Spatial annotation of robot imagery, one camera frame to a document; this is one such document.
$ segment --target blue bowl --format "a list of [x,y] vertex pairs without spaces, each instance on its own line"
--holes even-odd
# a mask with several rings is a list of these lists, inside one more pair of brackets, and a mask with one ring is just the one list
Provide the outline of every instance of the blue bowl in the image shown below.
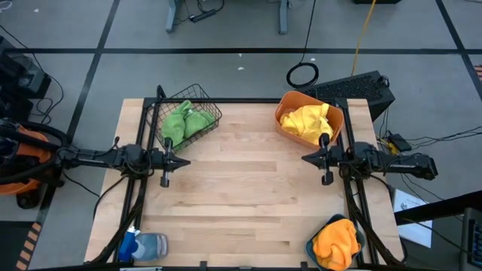
[[[331,269],[326,269],[323,266],[320,266],[318,264],[318,261],[316,260],[316,254],[313,251],[313,239],[318,235],[319,232],[321,232],[323,229],[325,229],[326,225],[329,225],[331,223],[334,223],[336,221],[339,221],[341,219],[344,219],[345,217],[340,214],[336,214],[330,218],[330,220],[323,226],[321,230],[319,230],[307,243],[306,250],[308,253],[308,257],[315,263],[315,265],[320,269],[321,271],[330,271]],[[363,249],[365,246],[365,237],[363,236],[363,233],[358,230],[357,226],[355,225],[356,229],[356,241],[361,245],[360,251]],[[358,253],[354,254],[352,256],[352,259],[355,259],[355,257],[358,256]]]

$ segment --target yellow towel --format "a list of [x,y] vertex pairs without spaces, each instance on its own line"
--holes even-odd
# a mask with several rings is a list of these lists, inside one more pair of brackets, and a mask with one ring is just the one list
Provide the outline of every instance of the yellow towel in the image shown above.
[[333,129],[325,118],[329,108],[328,104],[300,107],[295,112],[281,116],[281,128],[314,145],[319,145],[319,137],[323,132],[329,134],[330,139],[333,136]]

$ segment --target green towel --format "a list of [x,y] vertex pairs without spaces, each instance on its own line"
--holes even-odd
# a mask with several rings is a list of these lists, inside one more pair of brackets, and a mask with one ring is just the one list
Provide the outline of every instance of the green towel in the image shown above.
[[186,100],[164,119],[161,134],[164,138],[171,138],[172,146],[176,146],[214,121],[215,118],[211,113],[194,110],[193,104]]
[[215,120],[214,116],[204,110],[195,111],[189,110],[188,115],[185,118],[186,128],[184,131],[185,139],[190,138],[196,132],[204,129]]
[[161,134],[164,138],[172,139],[172,146],[176,146],[182,142],[186,129],[184,118],[192,108],[193,104],[190,101],[183,101],[171,115],[164,119]]

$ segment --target wooden table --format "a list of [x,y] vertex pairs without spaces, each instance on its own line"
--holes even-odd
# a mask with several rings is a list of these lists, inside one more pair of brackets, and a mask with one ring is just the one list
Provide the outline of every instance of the wooden table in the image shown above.
[[[142,102],[124,100],[119,145],[135,142]],[[307,240],[332,215],[348,214],[343,181],[335,174],[332,185],[322,186],[323,171],[301,160],[313,150],[275,132],[276,106],[218,104],[219,127],[177,154],[192,164],[170,175],[169,188],[159,185],[161,171],[150,178],[141,231],[166,234],[169,255],[138,265],[199,266],[207,260],[209,266],[313,266],[305,254]],[[349,113],[355,140],[377,145],[366,101],[349,100]],[[108,170],[102,191],[118,179],[119,172]],[[100,203],[85,260],[117,230],[126,187],[124,181]],[[388,191],[372,179],[365,190],[373,229],[402,259]]]

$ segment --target orange towel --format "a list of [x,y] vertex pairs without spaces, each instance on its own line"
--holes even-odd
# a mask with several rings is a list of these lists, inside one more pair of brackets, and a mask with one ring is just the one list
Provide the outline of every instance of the orange towel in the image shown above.
[[332,270],[345,270],[352,264],[352,255],[360,251],[356,228],[348,219],[327,225],[314,239],[313,251],[319,265]]

